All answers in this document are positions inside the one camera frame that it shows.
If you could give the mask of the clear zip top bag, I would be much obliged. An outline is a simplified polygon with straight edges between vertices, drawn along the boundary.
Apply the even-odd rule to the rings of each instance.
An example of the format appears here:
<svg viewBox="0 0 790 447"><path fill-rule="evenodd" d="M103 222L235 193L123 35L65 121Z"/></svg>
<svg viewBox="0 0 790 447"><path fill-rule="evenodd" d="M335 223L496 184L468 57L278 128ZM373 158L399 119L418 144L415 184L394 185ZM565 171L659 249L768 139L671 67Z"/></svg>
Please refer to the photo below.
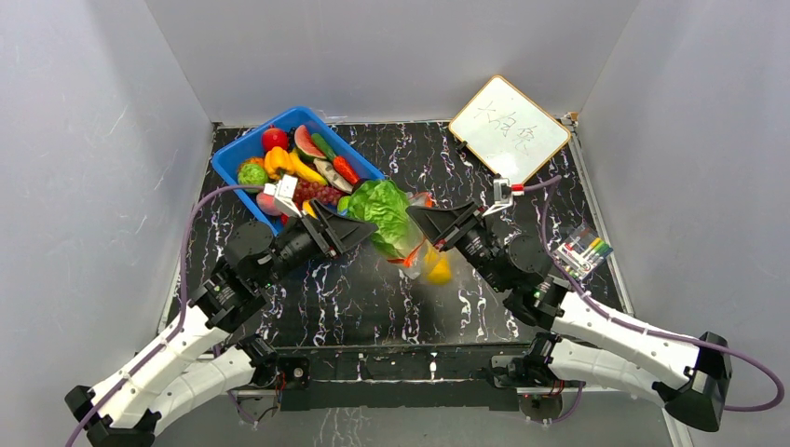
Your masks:
<svg viewBox="0 0 790 447"><path fill-rule="evenodd" d="M398 267L410 279L428 284L424 276L424 256L430 250L437 251L425 238L415 221L409 218L406 235L393 243L394 255L387 255L386 261Z"/></svg>

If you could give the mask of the yellow toy mango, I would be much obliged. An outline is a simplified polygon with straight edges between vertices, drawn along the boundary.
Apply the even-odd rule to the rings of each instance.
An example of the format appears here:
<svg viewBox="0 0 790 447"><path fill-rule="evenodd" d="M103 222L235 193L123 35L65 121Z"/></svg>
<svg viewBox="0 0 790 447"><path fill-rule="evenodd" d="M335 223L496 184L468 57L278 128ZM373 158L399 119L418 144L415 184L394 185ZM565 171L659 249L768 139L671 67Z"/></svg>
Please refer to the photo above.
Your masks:
<svg viewBox="0 0 790 447"><path fill-rule="evenodd" d="M452 279L452 268L446 252L430 250L423 258L425 281L432 285L444 285Z"/></svg>

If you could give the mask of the green toy lettuce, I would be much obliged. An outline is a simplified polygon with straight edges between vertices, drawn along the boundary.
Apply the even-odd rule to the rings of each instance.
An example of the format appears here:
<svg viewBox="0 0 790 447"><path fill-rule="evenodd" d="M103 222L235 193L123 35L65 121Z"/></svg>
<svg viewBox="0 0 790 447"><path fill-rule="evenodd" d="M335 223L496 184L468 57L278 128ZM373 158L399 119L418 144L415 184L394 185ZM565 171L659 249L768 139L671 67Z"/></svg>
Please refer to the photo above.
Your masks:
<svg viewBox="0 0 790 447"><path fill-rule="evenodd" d="M395 182L371 180L351 194L347 215L377 226L370 240L380 254L388 259L407 258L422 241L407 213L409 206L409 197Z"/></svg>

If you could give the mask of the green toy custard apple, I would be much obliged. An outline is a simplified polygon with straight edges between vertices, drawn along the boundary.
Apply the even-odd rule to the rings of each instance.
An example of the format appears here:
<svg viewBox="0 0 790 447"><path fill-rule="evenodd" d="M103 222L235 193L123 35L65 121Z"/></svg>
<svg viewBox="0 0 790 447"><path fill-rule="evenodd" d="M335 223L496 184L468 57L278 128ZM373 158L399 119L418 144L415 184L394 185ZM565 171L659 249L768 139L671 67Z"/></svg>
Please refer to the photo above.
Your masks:
<svg viewBox="0 0 790 447"><path fill-rule="evenodd" d="M269 177L264 167L257 163L244 163L238 169L237 180L239 184L264 185Z"/></svg>

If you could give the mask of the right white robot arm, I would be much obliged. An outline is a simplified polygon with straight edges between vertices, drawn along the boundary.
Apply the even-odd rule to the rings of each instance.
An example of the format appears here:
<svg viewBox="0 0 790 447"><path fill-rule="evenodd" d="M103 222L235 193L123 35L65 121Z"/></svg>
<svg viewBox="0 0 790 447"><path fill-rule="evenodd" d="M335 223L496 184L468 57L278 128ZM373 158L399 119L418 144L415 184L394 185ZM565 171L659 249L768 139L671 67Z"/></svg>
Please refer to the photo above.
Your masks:
<svg viewBox="0 0 790 447"><path fill-rule="evenodd" d="M473 202L450 210L410 206L407 213L435 249L457 250L492 289L508 293L504 305L516 319L538 329L521 357L491 358L494 386L614 388L689 427L720 428L731 379L723 337L706 332L686 341L609 307L593 309L539 238L520 235L501 244Z"/></svg>

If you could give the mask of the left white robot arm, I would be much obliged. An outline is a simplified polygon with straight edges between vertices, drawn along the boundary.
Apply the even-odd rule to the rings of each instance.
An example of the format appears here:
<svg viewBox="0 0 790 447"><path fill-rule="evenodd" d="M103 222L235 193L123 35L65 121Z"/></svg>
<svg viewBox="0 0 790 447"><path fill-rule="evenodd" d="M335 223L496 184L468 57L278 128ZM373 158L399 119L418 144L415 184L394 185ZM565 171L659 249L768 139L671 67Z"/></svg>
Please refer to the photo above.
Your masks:
<svg viewBox="0 0 790 447"><path fill-rule="evenodd" d="M238 226L211 276L157 338L100 383L67 393L91 445L150 446L168 425L218 395L286 379L277 351L258 335L211 361L200 357L265 305L267 287L314 258L350 251L377 229L320 203L314 210L291 218L278 234L260 221Z"/></svg>

